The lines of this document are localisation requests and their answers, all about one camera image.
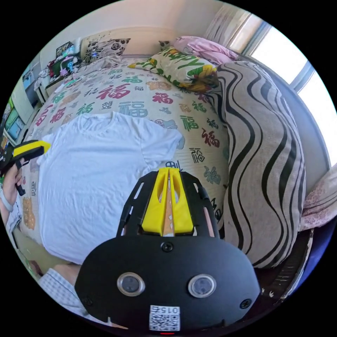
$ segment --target floor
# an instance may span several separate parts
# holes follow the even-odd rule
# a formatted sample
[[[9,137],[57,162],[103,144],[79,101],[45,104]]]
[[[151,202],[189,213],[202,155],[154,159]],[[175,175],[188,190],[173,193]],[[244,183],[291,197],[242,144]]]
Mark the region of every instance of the floor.
[[[50,255],[42,246],[24,236],[18,228],[13,231],[13,234],[22,255],[27,260],[36,261],[42,273],[45,273],[49,268],[52,268],[57,264],[69,263],[68,261]]]

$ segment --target plaid shirt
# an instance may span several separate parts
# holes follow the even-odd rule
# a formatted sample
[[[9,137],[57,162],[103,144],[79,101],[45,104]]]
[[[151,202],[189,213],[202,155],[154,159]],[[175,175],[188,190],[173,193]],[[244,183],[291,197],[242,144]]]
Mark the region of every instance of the plaid shirt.
[[[65,309],[91,321],[111,326],[111,323],[102,322],[89,315],[77,297],[75,288],[54,269],[50,268],[38,283],[54,301]]]

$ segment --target pink pillow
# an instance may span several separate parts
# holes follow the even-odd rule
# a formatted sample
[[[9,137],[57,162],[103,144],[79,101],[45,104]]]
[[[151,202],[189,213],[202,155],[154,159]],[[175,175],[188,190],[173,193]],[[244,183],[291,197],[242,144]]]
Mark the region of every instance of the pink pillow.
[[[195,55],[216,65],[236,61],[237,54],[216,42],[197,36],[181,36],[173,44],[174,48],[187,55]]]

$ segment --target striped cushion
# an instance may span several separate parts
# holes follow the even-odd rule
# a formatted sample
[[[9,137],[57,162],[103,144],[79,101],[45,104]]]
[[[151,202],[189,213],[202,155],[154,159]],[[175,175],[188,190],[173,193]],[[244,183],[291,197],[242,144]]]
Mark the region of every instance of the striped cushion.
[[[291,252],[305,196],[297,126],[270,76],[237,61],[217,70],[229,133],[225,240],[254,267],[274,267]]]
[[[213,107],[214,112],[219,116],[221,122],[225,123],[225,114],[224,114],[224,109],[222,108],[222,105],[223,105],[222,91],[220,87],[209,90],[205,92],[204,95],[207,97],[208,102]]]

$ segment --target sleeve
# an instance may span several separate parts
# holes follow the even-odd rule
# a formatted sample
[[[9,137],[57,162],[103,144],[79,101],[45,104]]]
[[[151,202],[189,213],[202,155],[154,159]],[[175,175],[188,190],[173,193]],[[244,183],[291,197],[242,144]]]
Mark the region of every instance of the sleeve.
[[[173,158],[182,138],[177,129],[167,129],[146,119],[140,120],[139,134],[141,151],[151,170]]]
[[[45,153],[44,155],[38,157],[36,163],[41,166],[42,163],[44,163],[46,161],[46,159],[48,158],[48,155],[51,151],[51,149],[53,148],[53,144],[55,144],[57,142],[57,140],[60,138],[60,135],[65,132],[65,130],[69,127],[69,125],[71,124],[67,123],[65,125],[62,125],[55,133],[51,133],[51,134],[46,134],[45,136],[42,137],[42,141],[45,141],[46,143],[49,143],[51,145],[51,148],[47,151],[47,153]]]
[[[38,283],[40,287],[56,303],[63,306],[63,308],[91,321],[111,326],[111,323],[102,322],[89,315],[77,297],[75,288],[54,269],[50,268],[47,273],[39,279]]]

